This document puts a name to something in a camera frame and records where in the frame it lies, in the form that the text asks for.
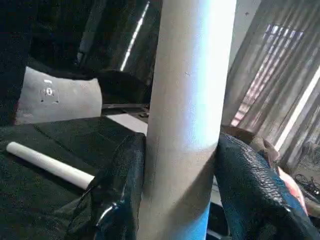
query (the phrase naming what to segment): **wall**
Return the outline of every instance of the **wall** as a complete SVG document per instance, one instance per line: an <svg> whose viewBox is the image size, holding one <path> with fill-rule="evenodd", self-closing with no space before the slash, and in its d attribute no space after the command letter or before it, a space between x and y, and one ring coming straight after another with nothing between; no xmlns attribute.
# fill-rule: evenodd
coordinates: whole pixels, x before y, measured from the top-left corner
<svg viewBox="0 0 320 240"><path fill-rule="evenodd" d="M262 0L237 0L229 58L229 69L235 60L237 52L247 34L248 28L250 27L261 1Z"/></svg>

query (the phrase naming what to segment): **white pvc pipe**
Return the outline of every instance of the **white pvc pipe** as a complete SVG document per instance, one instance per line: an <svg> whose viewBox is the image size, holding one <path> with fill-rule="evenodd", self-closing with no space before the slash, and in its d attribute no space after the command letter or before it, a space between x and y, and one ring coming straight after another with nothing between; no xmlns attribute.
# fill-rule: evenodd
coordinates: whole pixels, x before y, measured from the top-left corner
<svg viewBox="0 0 320 240"><path fill-rule="evenodd" d="M84 190L87 189L90 182L94 179L94 176L86 172L16 142L10 142L6 147L6 150Z"/></svg>
<svg viewBox="0 0 320 240"><path fill-rule="evenodd" d="M236 0L163 0L138 240L204 240Z"/></svg>

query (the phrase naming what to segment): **black table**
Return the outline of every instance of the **black table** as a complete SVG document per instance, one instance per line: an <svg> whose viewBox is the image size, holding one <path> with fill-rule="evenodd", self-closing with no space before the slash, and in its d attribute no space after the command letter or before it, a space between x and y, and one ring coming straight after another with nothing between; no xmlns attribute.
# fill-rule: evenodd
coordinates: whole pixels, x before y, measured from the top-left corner
<svg viewBox="0 0 320 240"><path fill-rule="evenodd" d="M35 239L28 236L28 226L20 223L19 217L26 217L23 210L37 213L38 217L29 219L29 229L34 231L32 225L45 221L46 216L84 192L7 153L9 142L23 144L95 176L110 166L117 146L132 134L106 117L0 128L0 239ZM40 227L36 239L42 239L48 231Z"/></svg>

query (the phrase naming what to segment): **window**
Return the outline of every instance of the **window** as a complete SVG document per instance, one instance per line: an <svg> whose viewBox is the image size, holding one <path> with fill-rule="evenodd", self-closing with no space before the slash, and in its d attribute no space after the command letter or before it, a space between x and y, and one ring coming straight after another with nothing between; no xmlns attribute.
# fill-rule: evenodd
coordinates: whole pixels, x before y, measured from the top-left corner
<svg viewBox="0 0 320 240"><path fill-rule="evenodd" d="M269 24L267 26L262 41L268 49L238 112L231 122L232 126L238 126L266 87L284 55L287 54L287 51L291 51L297 47L303 35L302 31L295 31L288 27L276 24Z"/></svg>

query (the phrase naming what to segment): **white pipe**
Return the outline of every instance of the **white pipe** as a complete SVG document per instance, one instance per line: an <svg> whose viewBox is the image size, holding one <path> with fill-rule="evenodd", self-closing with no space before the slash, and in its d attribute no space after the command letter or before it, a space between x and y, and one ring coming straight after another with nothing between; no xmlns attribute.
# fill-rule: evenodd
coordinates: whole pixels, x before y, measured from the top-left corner
<svg viewBox="0 0 320 240"><path fill-rule="evenodd" d="M88 173L16 142L10 142L6 146L6 150L7 152L26 160L27 162L36 165L37 167L44 169L83 190L87 189L90 182L94 179L94 176Z"/></svg>
<svg viewBox="0 0 320 240"><path fill-rule="evenodd" d="M138 240L204 240L236 0L163 0Z"/></svg>

